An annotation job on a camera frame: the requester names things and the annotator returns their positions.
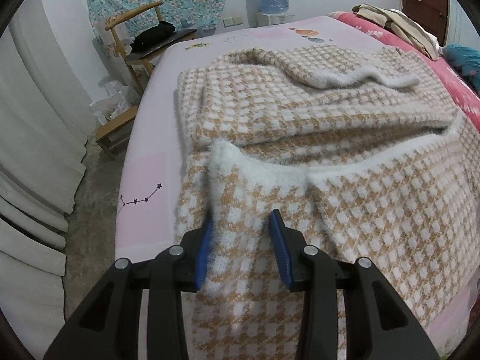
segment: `star constellation print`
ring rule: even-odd
[[[120,201],[122,202],[122,206],[120,207],[120,209],[118,210],[117,212],[117,215],[120,213],[120,211],[123,209],[123,207],[129,205],[129,204],[139,204],[139,203],[147,203],[150,201],[150,198],[155,194],[155,192],[159,191],[160,188],[162,188],[162,184],[157,184],[157,187],[154,189],[154,191],[148,195],[146,198],[143,198],[143,199],[133,199],[131,202],[125,202],[123,200],[123,194],[120,195]]]

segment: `concrete floor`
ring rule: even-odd
[[[65,318],[76,309],[115,259],[115,219],[125,152],[112,161],[91,139],[82,163],[85,176],[66,217]]]

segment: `knit sweater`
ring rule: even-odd
[[[361,66],[383,78],[359,78]],[[423,326],[478,267],[480,139],[414,53],[240,51],[182,73],[178,93],[188,161],[176,237],[208,206],[214,221],[206,282],[183,297],[193,359],[294,358],[303,301],[280,282],[274,208],[330,256],[371,258]],[[338,307],[344,359],[341,293]]]

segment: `wall socket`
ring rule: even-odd
[[[225,17],[225,19],[223,19],[223,25],[225,27],[233,26],[233,18],[232,17]]]
[[[225,17],[225,19],[223,19],[223,25],[225,27],[238,26],[240,24],[243,24],[241,16]]]
[[[243,20],[242,20],[241,16],[234,16],[234,17],[232,17],[232,19],[233,19],[233,25],[234,26],[238,26],[240,24],[243,24]]]

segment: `pink bedsheet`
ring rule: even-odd
[[[336,12],[330,16],[345,24],[348,24],[351,27],[356,28],[357,30],[360,30],[363,33],[366,33],[367,35],[379,40],[383,44],[398,47],[403,51],[414,50],[417,52],[438,75],[455,103],[463,110],[463,112],[465,112],[477,130],[480,131],[480,99],[443,58],[440,58],[437,61],[432,61],[393,33],[377,26],[370,21],[361,19],[360,17],[355,16],[353,13]]]

